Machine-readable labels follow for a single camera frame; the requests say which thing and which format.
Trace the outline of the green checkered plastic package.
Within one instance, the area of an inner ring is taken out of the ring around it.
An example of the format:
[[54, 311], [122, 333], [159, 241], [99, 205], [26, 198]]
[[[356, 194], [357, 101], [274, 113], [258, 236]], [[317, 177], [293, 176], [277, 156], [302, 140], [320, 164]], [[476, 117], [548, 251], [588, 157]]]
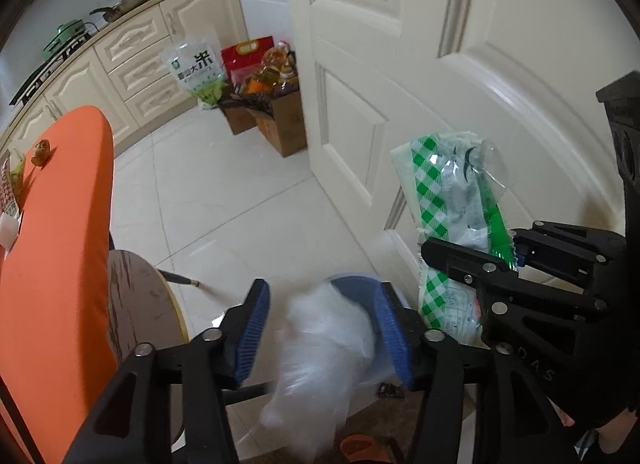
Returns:
[[[419, 241], [442, 239], [516, 267], [498, 202], [509, 172], [494, 143], [472, 132], [433, 133], [390, 152]], [[469, 284], [420, 262], [419, 313], [460, 343], [480, 342], [480, 305]]]

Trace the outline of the white plastic bag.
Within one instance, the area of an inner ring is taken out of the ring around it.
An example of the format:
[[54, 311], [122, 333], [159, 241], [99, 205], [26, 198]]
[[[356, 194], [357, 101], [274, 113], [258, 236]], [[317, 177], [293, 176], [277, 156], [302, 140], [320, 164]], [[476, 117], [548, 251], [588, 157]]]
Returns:
[[310, 463], [333, 446], [374, 356], [367, 314], [330, 282], [288, 303], [276, 384], [260, 422]]

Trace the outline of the white tissue piece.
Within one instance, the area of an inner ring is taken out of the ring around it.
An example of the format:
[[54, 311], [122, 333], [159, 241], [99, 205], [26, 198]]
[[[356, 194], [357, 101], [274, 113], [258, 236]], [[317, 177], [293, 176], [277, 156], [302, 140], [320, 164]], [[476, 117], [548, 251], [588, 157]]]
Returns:
[[0, 216], [0, 246], [8, 253], [13, 247], [18, 233], [20, 233], [21, 220], [2, 213]]

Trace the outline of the red white snack wrapper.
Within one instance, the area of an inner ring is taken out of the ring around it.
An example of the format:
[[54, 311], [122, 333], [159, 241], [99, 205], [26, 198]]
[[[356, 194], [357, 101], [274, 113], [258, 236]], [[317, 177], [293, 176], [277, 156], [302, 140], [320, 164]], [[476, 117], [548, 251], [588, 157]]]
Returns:
[[24, 156], [18, 155], [18, 161], [14, 165], [10, 151], [5, 151], [1, 155], [1, 211], [16, 220], [22, 217], [20, 197], [23, 190], [24, 169]]

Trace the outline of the blue plastic trash bin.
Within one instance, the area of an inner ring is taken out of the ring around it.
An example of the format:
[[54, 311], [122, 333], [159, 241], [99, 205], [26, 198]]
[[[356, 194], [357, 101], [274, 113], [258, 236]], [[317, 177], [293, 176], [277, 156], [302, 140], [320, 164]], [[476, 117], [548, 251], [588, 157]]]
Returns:
[[374, 274], [340, 273], [330, 276], [328, 282], [345, 298], [355, 302], [369, 318], [374, 339], [374, 356], [360, 380], [360, 385], [373, 386], [388, 382], [395, 376], [395, 371], [374, 310], [374, 294], [384, 281]]

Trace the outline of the cream lower kitchen cabinets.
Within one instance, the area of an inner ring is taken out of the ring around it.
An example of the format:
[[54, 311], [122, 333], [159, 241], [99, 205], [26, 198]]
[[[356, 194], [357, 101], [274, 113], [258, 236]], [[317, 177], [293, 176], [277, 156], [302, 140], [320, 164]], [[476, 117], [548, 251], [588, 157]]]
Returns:
[[100, 30], [36, 91], [1, 135], [2, 151], [27, 152], [66, 112], [96, 106], [116, 153], [195, 106], [160, 54], [186, 38], [246, 40], [240, 0], [150, 0]]

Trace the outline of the orange slipper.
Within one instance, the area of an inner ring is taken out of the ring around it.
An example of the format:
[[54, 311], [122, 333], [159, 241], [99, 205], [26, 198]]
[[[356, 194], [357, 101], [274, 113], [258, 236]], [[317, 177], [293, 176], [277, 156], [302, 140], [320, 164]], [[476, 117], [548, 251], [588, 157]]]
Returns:
[[382, 444], [363, 434], [353, 434], [344, 438], [340, 443], [340, 451], [349, 463], [392, 462]]

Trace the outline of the round orange table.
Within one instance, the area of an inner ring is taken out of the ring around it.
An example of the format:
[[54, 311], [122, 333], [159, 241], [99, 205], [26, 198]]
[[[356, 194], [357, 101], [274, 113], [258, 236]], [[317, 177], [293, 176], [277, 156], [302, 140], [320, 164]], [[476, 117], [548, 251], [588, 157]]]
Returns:
[[114, 143], [99, 109], [41, 135], [23, 175], [20, 234], [1, 260], [1, 377], [44, 462], [59, 463], [116, 372], [107, 341]]

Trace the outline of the white panel door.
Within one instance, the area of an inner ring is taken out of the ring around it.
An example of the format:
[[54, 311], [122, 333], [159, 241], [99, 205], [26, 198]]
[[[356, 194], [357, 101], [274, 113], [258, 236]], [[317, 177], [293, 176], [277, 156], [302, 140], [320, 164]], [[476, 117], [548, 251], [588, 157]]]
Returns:
[[290, 0], [312, 172], [375, 271], [418, 298], [418, 236], [392, 150], [471, 131], [506, 163], [500, 209], [622, 231], [597, 92], [639, 66], [614, 0]]

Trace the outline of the brown crumpled paper ball far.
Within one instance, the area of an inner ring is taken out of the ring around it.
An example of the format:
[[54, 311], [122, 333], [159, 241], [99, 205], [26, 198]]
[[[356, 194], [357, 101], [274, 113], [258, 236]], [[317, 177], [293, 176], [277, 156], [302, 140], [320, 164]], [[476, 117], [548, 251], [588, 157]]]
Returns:
[[42, 139], [34, 145], [30, 161], [36, 167], [44, 167], [50, 161], [51, 155], [50, 142], [47, 139]]

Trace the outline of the red gift box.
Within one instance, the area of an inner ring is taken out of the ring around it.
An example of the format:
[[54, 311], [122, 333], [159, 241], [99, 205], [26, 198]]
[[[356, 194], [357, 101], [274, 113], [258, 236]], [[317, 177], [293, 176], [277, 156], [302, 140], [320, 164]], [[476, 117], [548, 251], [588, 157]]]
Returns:
[[256, 72], [262, 57], [273, 47], [273, 38], [265, 36], [228, 46], [221, 50], [221, 60], [232, 86], [241, 84]]

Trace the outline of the black gas stove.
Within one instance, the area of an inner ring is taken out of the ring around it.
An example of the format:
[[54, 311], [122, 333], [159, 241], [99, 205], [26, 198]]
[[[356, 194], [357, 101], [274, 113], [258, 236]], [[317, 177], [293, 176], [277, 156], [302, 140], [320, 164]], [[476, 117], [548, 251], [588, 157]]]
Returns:
[[18, 103], [26, 105], [35, 95], [40, 86], [58, 69], [72, 54], [79, 50], [91, 38], [91, 34], [84, 32], [73, 36], [61, 46], [50, 58], [45, 60], [36, 70], [32, 72], [21, 88], [17, 90], [14, 97], [9, 101], [9, 106], [17, 106]]

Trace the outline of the white rice bag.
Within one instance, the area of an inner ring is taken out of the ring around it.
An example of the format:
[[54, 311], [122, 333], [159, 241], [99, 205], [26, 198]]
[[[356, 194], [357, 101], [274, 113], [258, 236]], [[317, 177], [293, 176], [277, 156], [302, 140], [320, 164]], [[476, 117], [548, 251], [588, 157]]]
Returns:
[[205, 108], [216, 107], [227, 86], [216, 37], [189, 37], [160, 52], [178, 86]]

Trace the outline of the green electric pot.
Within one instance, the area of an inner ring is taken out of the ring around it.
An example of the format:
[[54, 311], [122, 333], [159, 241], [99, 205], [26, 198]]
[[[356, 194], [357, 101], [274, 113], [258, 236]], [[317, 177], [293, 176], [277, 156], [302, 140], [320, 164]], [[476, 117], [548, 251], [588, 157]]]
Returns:
[[86, 24], [83, 20], [70, 20], [69, 22], [62, 24], [56, 28], [54, 36], [42, 49], [42, 56], [49, 58], [59, 49], [64, 46], [65, 43], [72, 40], [78, 34], [85, 34]]

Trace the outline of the wok with lid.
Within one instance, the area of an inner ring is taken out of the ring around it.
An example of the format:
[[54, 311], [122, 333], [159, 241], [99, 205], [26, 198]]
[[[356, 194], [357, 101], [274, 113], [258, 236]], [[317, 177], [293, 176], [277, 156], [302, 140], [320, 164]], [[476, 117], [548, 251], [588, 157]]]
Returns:
[[104, 6], [104, 8], [95, 8], [90, 12], [90, 15], [101, 14], [103, 19], [108, 23], [113, 23], [115, 20], [119, 20], [122, 16], [131, 12], [138, 6], [147, 2], [148, 0], [119, 0], [113, 6]]

